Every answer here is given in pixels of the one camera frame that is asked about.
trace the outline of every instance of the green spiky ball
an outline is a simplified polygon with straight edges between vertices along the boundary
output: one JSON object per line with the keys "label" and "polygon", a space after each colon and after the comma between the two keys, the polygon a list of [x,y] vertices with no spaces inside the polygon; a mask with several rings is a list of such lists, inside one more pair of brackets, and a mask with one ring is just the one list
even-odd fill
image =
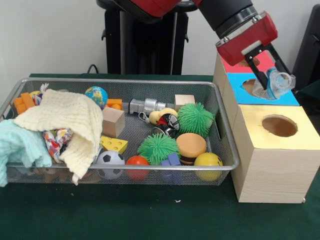
{"label": "green spiky ball", "polygon": [[159,165],[169,154],[177,153],[180,156],[176,140],[159,133],[148,136],[139,146],[138,153],[151,165]]}
{"label": "green spiky ball", "polygon": [[181,133],[194,133],[205,138],[214,120],[202,103],[187,103],[178,112]]}

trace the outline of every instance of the orange block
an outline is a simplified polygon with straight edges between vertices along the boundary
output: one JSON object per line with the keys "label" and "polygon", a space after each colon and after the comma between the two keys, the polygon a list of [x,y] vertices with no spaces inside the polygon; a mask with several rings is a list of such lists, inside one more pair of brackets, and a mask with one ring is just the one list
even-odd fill
{"label": "orange block", "polygon": [[106,105],[109,108],[122,110],[122,99],[108,99]]}
{"label": "orange block", "polygon": [[27,109],[35,106],[35,103],[28,92],[22,93],[21,98],[23,99],[23,102],[26,105]]}
{"label": "orange block", "polygon": [[27,109],[35,106],[34,101],[32,100],[29,93],[25,92],[21,94],[21,97],[17,97],[13,104],[16,108],[18,114],[24,113]]}

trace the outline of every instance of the black cable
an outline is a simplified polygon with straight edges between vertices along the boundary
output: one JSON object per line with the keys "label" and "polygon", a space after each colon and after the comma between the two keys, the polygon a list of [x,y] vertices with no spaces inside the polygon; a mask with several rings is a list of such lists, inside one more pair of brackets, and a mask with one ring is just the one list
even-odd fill
{"label": "black cable", "polygon": [[94,65],[94,64],[91,64],[91,65],[90,65],[90,67],[88,68],[88,71],[87,71],[86,73],[89,74],[92,68],[95,69],[95,73],[96,73],[96,74],[99,73],[97,66]]}

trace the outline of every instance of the cream towel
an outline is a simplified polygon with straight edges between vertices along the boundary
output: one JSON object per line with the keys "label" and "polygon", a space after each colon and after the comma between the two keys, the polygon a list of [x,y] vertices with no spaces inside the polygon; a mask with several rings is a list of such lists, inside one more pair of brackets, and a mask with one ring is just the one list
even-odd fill
{"label": "cream towel", "polygon": [[20,114],[14,123],[32,131],[70,129],[73,136],[61,154],[73,182],[78,184],[98,153],[102,132],[102,111],[84,94],[48,89],[41,104]]}

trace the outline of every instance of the metal basket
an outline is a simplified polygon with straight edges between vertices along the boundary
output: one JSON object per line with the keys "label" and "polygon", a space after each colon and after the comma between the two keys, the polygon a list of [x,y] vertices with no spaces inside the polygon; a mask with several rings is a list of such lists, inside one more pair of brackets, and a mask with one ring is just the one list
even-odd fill
{"label": "metal basket", "polygon": [[[4,101],[0,108],[2,120],[14,118],[17,115],[13,101],[19,97],[20,93],[39,90],[44,83],[49,83],[50,89],[65,89],[74,93],[84,93],[89,87],[99,86],[107,91],[110,98],[122,99],[125,111],[125,129],[118,138],[128,141],[128,147],[123,153],[125,160],[137,155],[139,145],[151,134],[153,127],[151,124],[139,120],[137,114],[128,113],[128,103],[131,99],[153,98],[167,103],[169,107],[173,108],[175,94],[194,95],[196,102],[203,103],[205,108],[215,115],[206,138],[207,151],[217,154],[221,158],[223,166],[93,164],[79,183],[218,186],[226,178],[229,171],[235,169],[239,164],[238,151],[219,89],[211,82],[27,78],[18,82]],[[27,169],[22,163],[8,163],[7,176],[8,182],[14,183],[72,183],[72,174],[64,164],[53,164],[50,168],[31,167]],[[207,177],[215,178],[215,180],[206,181]]]}

